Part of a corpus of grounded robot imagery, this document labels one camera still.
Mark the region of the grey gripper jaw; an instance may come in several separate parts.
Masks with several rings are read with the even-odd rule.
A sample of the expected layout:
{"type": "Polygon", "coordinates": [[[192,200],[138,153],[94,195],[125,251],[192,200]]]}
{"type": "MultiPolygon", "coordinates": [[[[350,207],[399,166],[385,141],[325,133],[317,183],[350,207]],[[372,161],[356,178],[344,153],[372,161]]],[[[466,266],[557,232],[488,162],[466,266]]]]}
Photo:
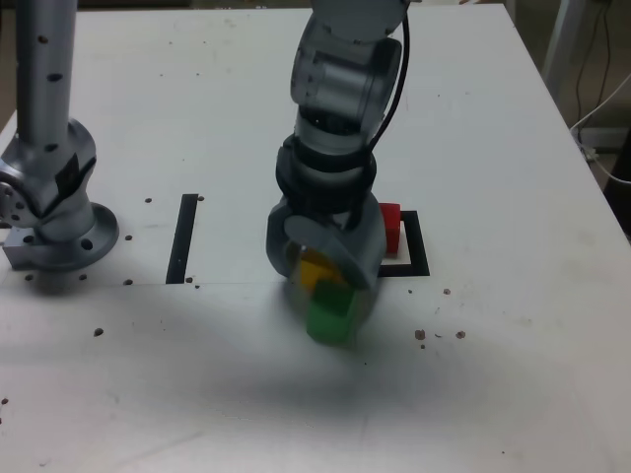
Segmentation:
{"type": "Polygon", "coordinates": [[[310,293],[308,335],[315,341],[352,341],[378,298],[386,255],[384,219],[375,200],[327,222],[306,216],[285,221],[285,232],[302,248],[301,283],[310,293]]]}
{"type": "Polygon", "coordinates": [[[285,221],[293,215],[287,202],[275,205],[266,227],[265,250],[273,269],[282,277],[281,300],[292,315],[306,315],[310,293],[301,283],[302,248],[285,232],[285,221]]]}

